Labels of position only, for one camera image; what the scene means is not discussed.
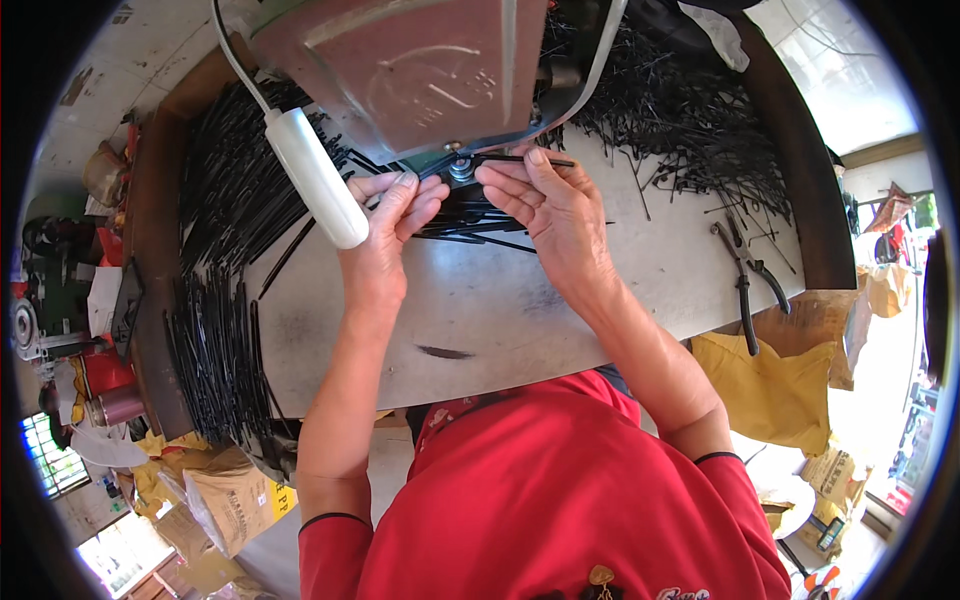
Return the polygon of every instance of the window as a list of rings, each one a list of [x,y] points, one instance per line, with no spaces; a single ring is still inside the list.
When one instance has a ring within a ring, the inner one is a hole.
[[[84,461],[72,448],[60,450],[50,436],[50,418],[40,413],[20,422],[23,443],[36,465],[47,495],[52,499],[90,480]]]

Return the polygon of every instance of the white table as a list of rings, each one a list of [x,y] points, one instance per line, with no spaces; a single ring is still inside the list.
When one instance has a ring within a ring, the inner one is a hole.
[[[615,221],[608,239],[618,272],[658,323],[683,339],[738,321],[736,266],[723,241],[709,231],[723,212],[704,213],[720,206],[719,198],[683,194],[671,204],[670,192],[651,184],[644,191],[653,218],[648,222],[626,156],[617,153],[611,168],[599,140],[569,126],[565,144],[603,193],[607,220]],[[641,183],[657,165],[655,157],[643,161]],[[756,218],[766,224],[762,212]],[[252,297],[305,221],[248,268]],[[760,234],[752,221],[747,224],[745,235]],[[754,240],[750,250],[792,297],[804,290],[797,233],[780,218],[774,229],[795,275],[767,239]],[[498,235],[530,244],[522,232]],[[547,281],[535,254],[413,239],[403,264],[408,292],[380,374],[381,409],[502,390],[609,362],[587,325]],[[755,312],[776,303],[759,276],[751,282]],[[303,417],[310,406],[343,309],[335,251],[314,228],[260,304],[264,368],[285,417]],[[422,348],[441,348],[459,358]]]

